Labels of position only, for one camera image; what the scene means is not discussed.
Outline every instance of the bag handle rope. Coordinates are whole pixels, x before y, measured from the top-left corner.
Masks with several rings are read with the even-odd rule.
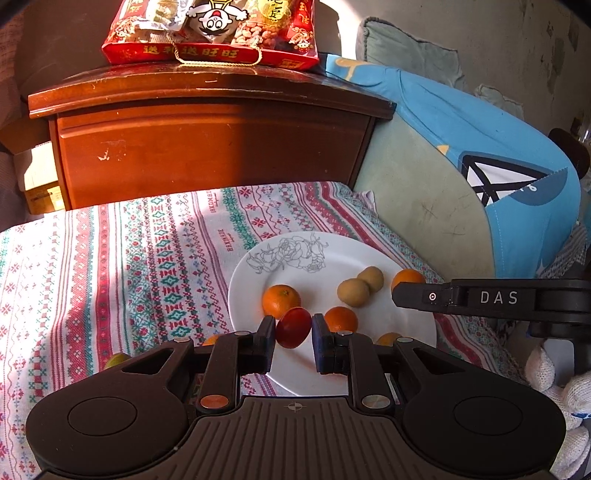
[[[262,50],[258,46],[258,44],[251,44],[250,45],[250,48],[252,48],[253,50],[256,50],[258,52],[258,58],[253,63],[231,63],[231,62],[225,62],[225,61],[206,61],[206,60],[203,60],[203,61],[195,61],[195,60],[185,60],[185,59],[182,59],[181,58],[181,55],[178,52],[177,44],[174,42],[174,40],[170,36],[170,34],[167,34],[166,36],[168,38],[168,41],[173,45],[174,57],[181,64],[186,65],[187,67],[254,67],[255,65],[258,65],[261,62],[261,60],[262,60]]]

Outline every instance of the tablecloth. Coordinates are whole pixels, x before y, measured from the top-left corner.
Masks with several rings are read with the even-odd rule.
[[[243,255],[274,235],[353,237],[441,282],[338,183],[180,193],[52,214],[0,235],[0,480],[39,473],[25,438],[33,405],[100,371],[117,352],[231,330],[228,285]],[[480,318],[435,315],[438,347],[520,379]],[[245,394],[285,394],[266,376]]]

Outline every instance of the blue pillow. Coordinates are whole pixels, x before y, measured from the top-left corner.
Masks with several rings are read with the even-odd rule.
[[[396,102],[405,122],[473,187],[491,227],[498,278],[548,266],[577,220],[577,173],[552,141],[493,105],[400,69],[329,55],[327,74]]]

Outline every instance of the wooden cabinet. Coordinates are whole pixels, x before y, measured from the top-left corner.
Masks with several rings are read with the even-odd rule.
[[[66,208],[242,184],[353,186],[394,107],[345,82],[269,67],[110,67],[29,97],[50,117]]]

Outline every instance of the crosshair symbol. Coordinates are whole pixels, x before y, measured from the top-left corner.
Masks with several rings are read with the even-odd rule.
[[[298,402],[292,402],[289,405],[286,405],[287,408],[289,408],[291,411],[300,411],[302,408],[305,407],[305,405],[302,405],[301,403]]]

